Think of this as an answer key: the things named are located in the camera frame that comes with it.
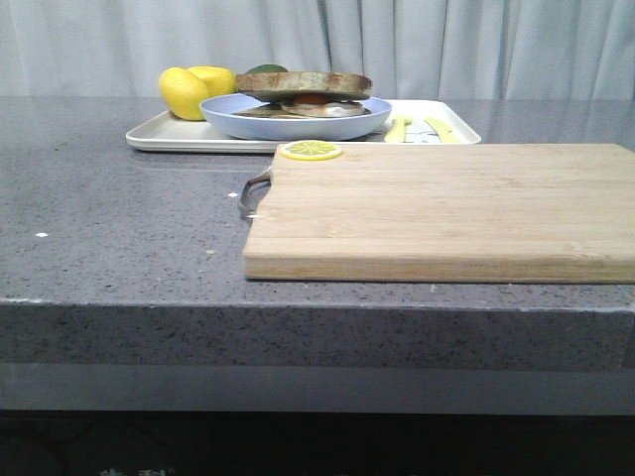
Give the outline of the bread slice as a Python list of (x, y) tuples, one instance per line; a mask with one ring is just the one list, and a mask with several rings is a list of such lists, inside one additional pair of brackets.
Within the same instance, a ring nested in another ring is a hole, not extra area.
[[(368, 115), (370, 111), (365, 108), (365, 114)], [(236, 116), (253, 117), (253, 118), (274, 118), (274, 119), (304, 119), (314, 118), (301, 115), (290, 114), (281, 108), (280, 103), (268, 103), (262, 106), (257, 106), (242, 111), (234, 112)]]
[(302, 94), (320, 94), (335, 100), (368, 99), (372, 80), (366, 76), (324, 71), (278, 71), (236, 76), (239, 92), (261, 101), (282, 101)]

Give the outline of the light blue round plate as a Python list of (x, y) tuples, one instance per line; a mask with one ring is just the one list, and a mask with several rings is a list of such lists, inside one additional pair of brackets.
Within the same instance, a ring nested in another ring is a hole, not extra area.
[(320, 139), (352, 140), (380, 129), (392, 112), (392, 105), (370, 97), (361, 104), (368, 114), (344, 118), (280, 119), (239, 116), (237, 112), (265, 105), (241, 94), (227, 94), (202, 101), (199, 109), (205, 120), (225, 135), (246, 140), (297, 141)]

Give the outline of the white bear tray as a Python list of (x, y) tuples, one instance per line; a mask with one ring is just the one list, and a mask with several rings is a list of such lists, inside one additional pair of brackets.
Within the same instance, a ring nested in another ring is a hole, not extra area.
[[(454, 144), (478, 144), (481, 137), (441, 101), (391, 99), (392, 111), (384, 125), (362, 142), (382, 142), (396, 117), (408, 116), (413, 122), (406, 128), (409, 144), (447, 144), (435, 128), (444, 124)], [(181, 152), (202, 154), (268, 154), (276, 151), (276, 141), (236, 139), (221, 133), (204, 121), (185, 121), (165, 111), (126, 133), (126, 142), (146, 152)]]

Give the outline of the lemon slice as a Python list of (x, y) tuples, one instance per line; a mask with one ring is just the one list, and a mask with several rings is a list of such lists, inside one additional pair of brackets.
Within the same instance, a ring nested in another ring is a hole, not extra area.
[(340, 157), (343, 150), (334, 143), (322, 140), (300, 140), (278, 147), (278, 153), (297, 161), (327, 161)]

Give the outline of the yellow plastic fork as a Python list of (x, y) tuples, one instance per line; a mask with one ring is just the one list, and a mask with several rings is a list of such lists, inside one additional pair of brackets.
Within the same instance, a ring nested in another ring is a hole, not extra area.
[(398, 115), (393, 119), (390, 129), (384, 136), (384, 142), (389, 144), (401, 144), (406, 142), (407, 127), (412, 124), (413, 118), (407, 115)]

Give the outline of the fried egg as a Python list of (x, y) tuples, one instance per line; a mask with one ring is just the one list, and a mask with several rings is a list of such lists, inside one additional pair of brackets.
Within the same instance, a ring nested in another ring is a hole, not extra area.
[(314, 118), (345, 118), (365, 114), (364, 106), (356, 101), (334, 101), (324, 95), (307, 93), (280, 103), (290, 114)]

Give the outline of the wooden cutting board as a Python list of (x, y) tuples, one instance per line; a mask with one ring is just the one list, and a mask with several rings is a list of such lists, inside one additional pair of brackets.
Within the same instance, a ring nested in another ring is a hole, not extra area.
[(634, 155), (614, 144), (348, 143), (276, 155), (250, 279), (630, 284)]

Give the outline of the green lime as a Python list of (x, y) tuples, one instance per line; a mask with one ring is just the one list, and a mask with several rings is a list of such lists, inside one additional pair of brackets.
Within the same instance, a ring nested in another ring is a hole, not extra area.
[(257, 74), (257, 73), (277, 73), (277, 72), (288, 72), (289, 70), (279, 64), (274, 63), (264, 63), (254, 66), (246, 71), (246, 74)]

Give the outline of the rear yellow lemon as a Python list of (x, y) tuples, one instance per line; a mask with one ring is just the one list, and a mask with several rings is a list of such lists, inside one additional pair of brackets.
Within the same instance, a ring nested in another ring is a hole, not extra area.
[(212, 65), (195, 65), (188, 71), (206, 85), (209, 97), (232, 94), (237, 91), (235, 74), (228, 68)]

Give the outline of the yellow lemon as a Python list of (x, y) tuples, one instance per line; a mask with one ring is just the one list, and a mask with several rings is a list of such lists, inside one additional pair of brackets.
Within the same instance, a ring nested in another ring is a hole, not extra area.
[(235, 74), (228, 68), (212, 65), (195, 65), (188, 71), (206, 85), (209, 97), (232, 94), (237, 91)]
[(203, 121), (199, 105), (209, 98), (206, 84), (182, 67), (170, 67), (159, 77), (159, 91), (170, 111), (178, 118)]

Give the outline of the front yellow lemon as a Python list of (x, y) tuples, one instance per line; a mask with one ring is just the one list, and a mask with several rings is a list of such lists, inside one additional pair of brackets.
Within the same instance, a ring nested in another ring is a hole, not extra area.
[(199, 105), (209, 98), (206, 84), (182, 67), (170, 67), (159, 77), (159, 91), (170, 111), (178, 118), (203, 121)]

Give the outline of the grey curtain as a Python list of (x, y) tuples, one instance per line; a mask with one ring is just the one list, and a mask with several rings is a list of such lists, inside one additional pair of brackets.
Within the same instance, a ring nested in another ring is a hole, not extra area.
[(382, 97), (630, 100), (630, 1), (5, 1), (5, 95), (154, 96), (170, 66), (361, 73)]

